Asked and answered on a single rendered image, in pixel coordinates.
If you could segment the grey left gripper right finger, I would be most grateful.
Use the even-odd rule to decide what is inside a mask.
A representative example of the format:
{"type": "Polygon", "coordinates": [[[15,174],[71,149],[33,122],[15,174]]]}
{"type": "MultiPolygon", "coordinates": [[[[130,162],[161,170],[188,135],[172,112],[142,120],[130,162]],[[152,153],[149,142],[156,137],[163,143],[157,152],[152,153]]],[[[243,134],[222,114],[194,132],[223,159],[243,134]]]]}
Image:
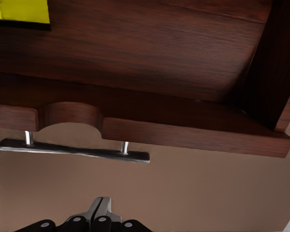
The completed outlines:
{"type": "Polygon", "coordinates": [[[122,217],[112,212],[112,200],[103,197],[101,205],[91,224],[91,232],[121,232],[122,217]]]}

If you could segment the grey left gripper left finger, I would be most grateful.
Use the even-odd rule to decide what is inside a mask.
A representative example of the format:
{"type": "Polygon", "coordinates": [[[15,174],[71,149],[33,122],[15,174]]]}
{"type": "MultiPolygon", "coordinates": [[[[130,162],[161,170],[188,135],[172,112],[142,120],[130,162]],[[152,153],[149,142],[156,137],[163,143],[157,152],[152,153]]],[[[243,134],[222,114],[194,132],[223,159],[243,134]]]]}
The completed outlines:
{"type": "Polygon", "coordinates": [[[76,232],[75,229],[80,229],[80,232],[89,232],[102,199],[103,197],[96,198],[86,212],[70,216],[66,220],[69,225],[72,225],[72,229],[69,229],[69,231],[76,232]]]}

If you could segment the dark wooden tray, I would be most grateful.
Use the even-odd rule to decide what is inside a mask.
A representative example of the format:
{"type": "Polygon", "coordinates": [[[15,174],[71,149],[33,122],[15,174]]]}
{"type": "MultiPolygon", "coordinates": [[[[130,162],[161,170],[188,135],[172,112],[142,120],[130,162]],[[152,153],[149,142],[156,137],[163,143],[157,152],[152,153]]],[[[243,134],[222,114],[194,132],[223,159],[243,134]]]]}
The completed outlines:
{"type": "Polygon", "coordinates": [[[47,0],[51,30],[0,27],[0,128],[284,158],[290,0],[47,0]]]}

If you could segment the yellow box with black edge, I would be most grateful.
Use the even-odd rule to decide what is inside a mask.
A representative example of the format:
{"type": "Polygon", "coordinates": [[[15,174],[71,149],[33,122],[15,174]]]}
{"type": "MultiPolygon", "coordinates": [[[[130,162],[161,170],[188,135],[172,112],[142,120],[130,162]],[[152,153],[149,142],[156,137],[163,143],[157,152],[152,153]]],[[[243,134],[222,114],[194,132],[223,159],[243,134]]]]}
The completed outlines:
{"type": "Polygon", "coordinates": [[[0,27],[50,31],[47,0],[0,0],[0,27]]]}

